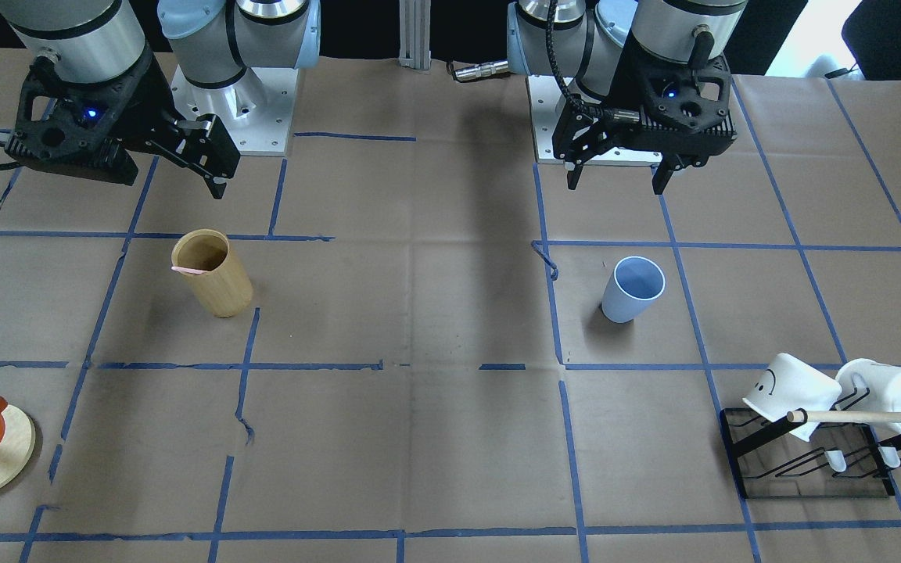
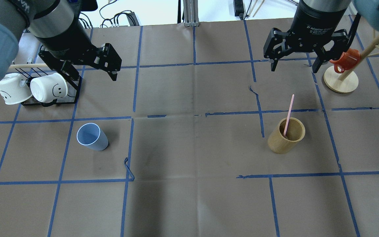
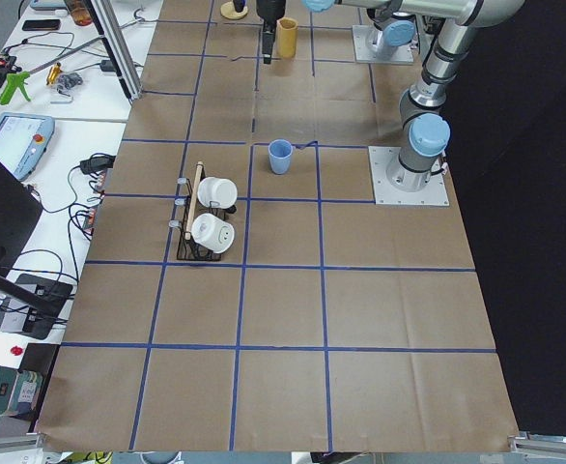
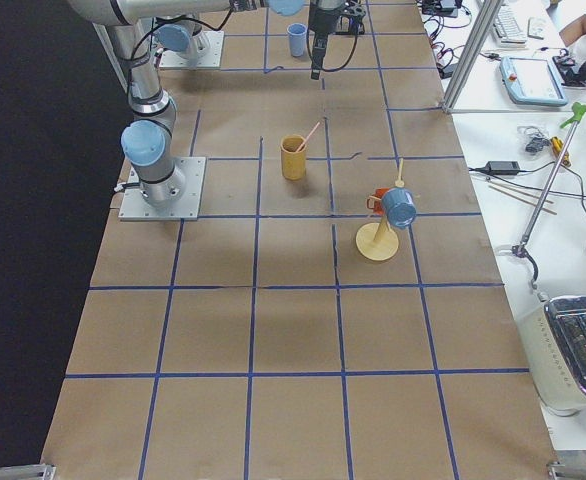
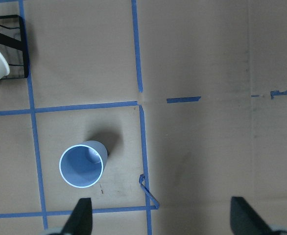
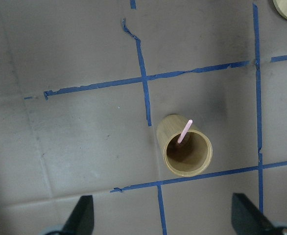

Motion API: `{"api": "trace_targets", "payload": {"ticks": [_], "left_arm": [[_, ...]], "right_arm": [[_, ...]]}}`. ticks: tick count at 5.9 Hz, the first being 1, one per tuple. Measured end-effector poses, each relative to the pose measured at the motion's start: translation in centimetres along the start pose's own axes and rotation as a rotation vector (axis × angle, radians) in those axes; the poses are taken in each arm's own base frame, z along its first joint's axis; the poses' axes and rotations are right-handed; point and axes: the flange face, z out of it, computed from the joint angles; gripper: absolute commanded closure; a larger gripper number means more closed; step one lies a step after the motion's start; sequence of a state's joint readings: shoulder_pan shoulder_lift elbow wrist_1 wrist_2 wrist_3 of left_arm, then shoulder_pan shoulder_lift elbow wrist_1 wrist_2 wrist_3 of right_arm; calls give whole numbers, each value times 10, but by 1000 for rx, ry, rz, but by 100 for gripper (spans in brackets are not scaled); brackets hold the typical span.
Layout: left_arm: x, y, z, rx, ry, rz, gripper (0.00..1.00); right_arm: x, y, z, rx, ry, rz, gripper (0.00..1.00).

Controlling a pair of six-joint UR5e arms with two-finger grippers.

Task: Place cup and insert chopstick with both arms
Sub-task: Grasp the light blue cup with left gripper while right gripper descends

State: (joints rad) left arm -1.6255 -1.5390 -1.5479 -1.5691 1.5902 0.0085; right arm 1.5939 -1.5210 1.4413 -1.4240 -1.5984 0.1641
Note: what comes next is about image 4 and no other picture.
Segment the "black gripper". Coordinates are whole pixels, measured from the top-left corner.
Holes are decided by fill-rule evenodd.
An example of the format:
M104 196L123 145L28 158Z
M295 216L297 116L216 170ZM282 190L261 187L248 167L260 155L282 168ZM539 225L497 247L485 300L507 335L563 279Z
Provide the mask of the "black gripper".
M311 79L320 78L320 67L326 55L329 36L336 31L337 23L346 2L342 0L311 0L308 15L308 30L313 33L311 49Z

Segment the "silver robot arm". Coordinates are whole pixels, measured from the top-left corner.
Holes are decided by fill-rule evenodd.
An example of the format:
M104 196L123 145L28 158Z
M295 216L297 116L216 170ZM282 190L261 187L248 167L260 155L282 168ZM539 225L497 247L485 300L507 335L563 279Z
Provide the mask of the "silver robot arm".
M176 106L161 86L153 64L151 36L167 35L162 45L191 50L199 15L208 12L253 11L267 1L72 1L82 18L105 28L113 53L125 75L133 123L121 135L124 155L139 178L141 196L154 206L168 205L182 195L184 175L170 155Z

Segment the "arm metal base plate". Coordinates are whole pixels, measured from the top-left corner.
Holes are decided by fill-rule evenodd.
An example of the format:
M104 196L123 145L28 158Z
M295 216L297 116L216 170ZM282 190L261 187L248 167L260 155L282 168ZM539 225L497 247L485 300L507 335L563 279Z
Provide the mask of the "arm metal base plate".
M223 31L200 30L191 34L179 26L163 27L158 43L163 49L159 68L164 70L219 69L224 43Z
M206 171L206 157L173 157L174 170L165 181L145 183L131 168L119 208L122 221L196 221Z

